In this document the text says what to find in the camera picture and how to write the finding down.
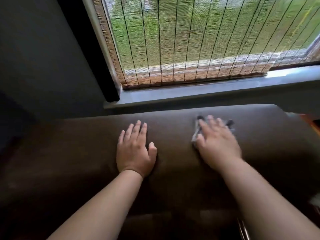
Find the person's right arm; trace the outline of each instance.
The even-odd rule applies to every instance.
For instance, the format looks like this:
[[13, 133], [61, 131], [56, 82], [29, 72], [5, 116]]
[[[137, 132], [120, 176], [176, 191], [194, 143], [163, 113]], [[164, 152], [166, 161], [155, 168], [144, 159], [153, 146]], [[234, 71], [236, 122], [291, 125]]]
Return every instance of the person's right arm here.
[[200, 120], [197, 147], [204, 161], [223, 177], [249, 232], [257, 239], [320, 239], [320, 229], [242, 160], [236, 138], [221, 119]]

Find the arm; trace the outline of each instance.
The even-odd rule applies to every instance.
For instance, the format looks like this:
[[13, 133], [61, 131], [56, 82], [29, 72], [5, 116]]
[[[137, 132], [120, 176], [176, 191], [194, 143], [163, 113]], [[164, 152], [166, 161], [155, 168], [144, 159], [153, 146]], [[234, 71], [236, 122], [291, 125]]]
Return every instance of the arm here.
[[241, 149], [221, 119], [200, 122], [197, 147], [204, 161], [223, 177], [257, 239], [319, 239], [320, 229], [241, 159]]
[[127, 213], [140, 189], [143, 178], [150, 174], [157, 149], [146, 145], [147, 124], [129, 126], [120, 134], [117, 147], [119, 175], [63, 223], [48, 240], [116, 239]]

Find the white window sill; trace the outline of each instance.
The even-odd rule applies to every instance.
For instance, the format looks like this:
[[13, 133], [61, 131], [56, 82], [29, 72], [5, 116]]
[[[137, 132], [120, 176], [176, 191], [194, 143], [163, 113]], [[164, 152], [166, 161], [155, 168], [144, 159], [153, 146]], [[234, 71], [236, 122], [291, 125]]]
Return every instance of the white window sill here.
[[222, 80], [200, 84], [186, 84], [168, 87], [143, 88], [122, 90], [120, 100], [105, 102], [105, 109], [129, 107], [142, 104], [186, 99], [190, 97], [204, 97], [224, 92], [270, 87], [285, 84], [302, 83], [320, 80], [320, 65], [297, 67], [268, 72], [266, 76]]

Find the brown leather sofa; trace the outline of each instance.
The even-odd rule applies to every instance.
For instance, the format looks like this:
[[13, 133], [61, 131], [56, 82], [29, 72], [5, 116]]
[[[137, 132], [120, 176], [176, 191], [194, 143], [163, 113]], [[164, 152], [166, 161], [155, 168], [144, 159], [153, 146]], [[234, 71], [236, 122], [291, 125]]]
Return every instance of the brown leather sofa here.
[[139, 119], [158, 156], [119, 238], [214, 239], [211, 232], [239, 214], [222, 178], [190, 142], [195, 118], [209, 114], [233, 119], [243, 158], [294, 205], [320, 192], [320, 140], [308, 140], [313, 132], [273, 104], [57, 120], [34, 126], [2, 158], [0, 238], [48, 237], [117, 176], [118, 136]]

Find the woven roller shade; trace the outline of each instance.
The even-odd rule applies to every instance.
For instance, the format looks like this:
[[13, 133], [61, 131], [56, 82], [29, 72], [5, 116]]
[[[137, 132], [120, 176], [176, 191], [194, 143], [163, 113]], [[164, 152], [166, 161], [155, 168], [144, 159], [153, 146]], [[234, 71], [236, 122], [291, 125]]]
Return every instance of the woven roller shade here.
[[124, 88], [320, 59], [320, 0], [93, 0]]

